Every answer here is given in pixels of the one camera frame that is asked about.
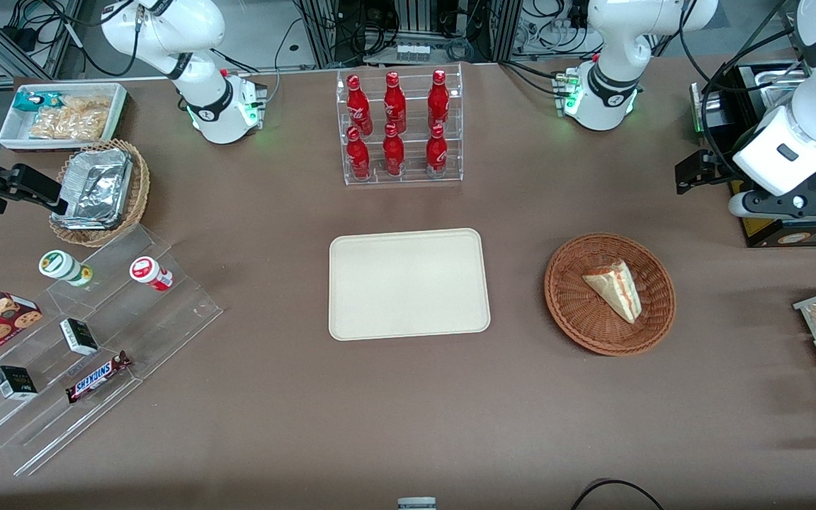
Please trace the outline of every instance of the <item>black box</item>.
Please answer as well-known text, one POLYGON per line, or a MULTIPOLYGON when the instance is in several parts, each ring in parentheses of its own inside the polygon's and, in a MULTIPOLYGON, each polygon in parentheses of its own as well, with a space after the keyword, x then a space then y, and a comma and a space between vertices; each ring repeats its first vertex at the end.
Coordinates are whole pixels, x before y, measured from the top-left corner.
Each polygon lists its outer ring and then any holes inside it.
POLYGON ((68 349, 84 356, 96 354, 96 340, 87 327, 87 323, 68 317, 62 320, 59 326, 62 327, 62 336, 68 342, 68 349))
POLYGON ((36 396, 36 388, 26 368, 0 365, 0 391, 11 400, 29 400, 36 396))

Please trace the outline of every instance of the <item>candy bar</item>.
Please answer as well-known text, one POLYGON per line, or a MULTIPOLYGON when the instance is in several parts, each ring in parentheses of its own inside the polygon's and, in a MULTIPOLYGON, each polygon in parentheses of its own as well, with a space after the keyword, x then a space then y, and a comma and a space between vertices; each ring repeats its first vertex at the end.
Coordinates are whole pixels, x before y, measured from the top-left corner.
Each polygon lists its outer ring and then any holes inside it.
POLYGON ((120 369, 128 365, 130 365, 130 359, 125 355, 124 351, 120 352, 103 365, 103 367, 97 368, 93 374, 87 375, 86 378, 82 378, 81 382, 65 390, 65 393, 68 394, 68 402, 74 404, 80 400, 81 397, 90 393, 90 391, 96 390, 97 387, 100 387, 101 384, 109 380, 113 375, 119 373, 120 369))

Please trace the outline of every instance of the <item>table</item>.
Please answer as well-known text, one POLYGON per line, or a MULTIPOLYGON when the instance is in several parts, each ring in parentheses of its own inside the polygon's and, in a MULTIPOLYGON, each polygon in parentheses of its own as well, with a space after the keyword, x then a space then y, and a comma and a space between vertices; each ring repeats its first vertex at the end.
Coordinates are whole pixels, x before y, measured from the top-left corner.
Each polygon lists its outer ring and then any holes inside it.
MULTIPOLYGON (((152 172, 143 223, 227 311, 32 477, 0 459, 0 508, 370 510, 430 494, 444 510, 555 509, 598 477, 669 508, 816 508, 816 352, 790 306, 816 295, 816 249, 745 249, 723 187, 677 196, 673 167, 698 145, 689 64, 652 62, 612 132, 557 119, 501 67, 463 69, 465 181, 408 190, 342 183, 334 72, 284 75, 266 129, 229 146, 191 129, 168 81, 126 81, 120 136, 152 172), (334 238, 459 227, 482 235, 486 332, 330 337, 334 238), (551 253, 599 230, 648 246, 676 284, 676 323, 644 355, 584 351, 544 304, 551 253)), ((64 158, 0 164, 55 174, 64 158)), ((90 253, 11 204, 0 290, 42 291, 51 248, 90 253)), ((587 508, 648 507, 629 491, 587 508)))

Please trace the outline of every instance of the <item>coca-cola bottle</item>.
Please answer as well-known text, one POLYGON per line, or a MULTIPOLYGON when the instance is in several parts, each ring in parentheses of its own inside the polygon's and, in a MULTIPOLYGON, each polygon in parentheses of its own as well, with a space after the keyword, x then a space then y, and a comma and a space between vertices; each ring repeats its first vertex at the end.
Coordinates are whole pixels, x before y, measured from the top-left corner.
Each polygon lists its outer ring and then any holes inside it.
POLYGON ((408 112, 405 107, 405 93, 399 86, 398 72, 386 72, 386 96, 382 98, 386 107, 386 122, 394 123, 399 133, 408 129, 408 112))
POLYGON ((449 91, 446 90, 446 72, 437 69, 433 71, 433 87, 430 96, 427 96, 427 123, 433 129, 437 123, 446 125, 449 120, 449 91))
POLYGON ((443 139, 443 125, 436 123, 430 129, 430 140, 427 141, 427 175, 439 179, 446 174, 446 151, 449 145, 443 139))
POLYGON ((401 176, 405 168, 405 145, 394 123, 386 125, 386 139, 382 143, 382 153, 386 157, 386 172, 392 177, 401 176))
POLYGON ((348 137, 348 162, 352 167, 354 178, 359 181, 366 181, 370 178, 370 152, 367 152, 367 145, 361 140, 361 134, 354 126, 349 126, 346 130, 348 137))
POLYGON ((348 116, 352 123, 361 130, 362 136, 370 136, 373 132, 373 120, 370 120, 370 101, 367 101, 367 94, 361 90, 361 80, 351 74, 347 79, 348 84, 348 116))

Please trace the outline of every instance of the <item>brown wicker basket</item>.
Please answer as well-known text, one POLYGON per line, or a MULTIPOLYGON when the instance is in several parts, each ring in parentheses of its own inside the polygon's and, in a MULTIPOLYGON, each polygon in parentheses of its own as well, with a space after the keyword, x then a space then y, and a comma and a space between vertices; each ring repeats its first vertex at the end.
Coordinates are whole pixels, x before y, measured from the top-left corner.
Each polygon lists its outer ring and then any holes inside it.
MULTIPOLYGON (((112 230, 68 230, 56 226, 55 223, 52 223, 52 220, 49 220, 49 227, 62 241, 72 244, 82 244, 88 248, 99 248, 109 242, 110 239, 119 235, 122 230, 139 222, 140 217, 143 216, 143 210, 147 207, 147 194, 149 193, 149 169, 147 168, 147 162, 143 161, 138 149, 122 140, 96 143, 95 145, 81 149, 81 151, 105 151, 105 149, 124 149, 124 151, 129 152, 134 157, 132 180, 127 189, 129 194, 127 195, 127 203, 125 204, 124 219, 119 226, 112 230)), ((65 170, 68 169, 69 162, 71 162, 71 158, 68 158, 68 161, 62 165, 62 171, 60 171, 58 177, 55 178, 59 183, 61 183, 65 177, 65 170)))
POLYGON ((592 233, 560 246, 544 275, 544 294, 553 319, 581 346, 608 356, 629 356, 653 348, 676 317, 676 293, 657 257, 631 239, 592 233), (581 278, 590 268, 622 259, 632 271, 641 315, 628 324, 581 278))

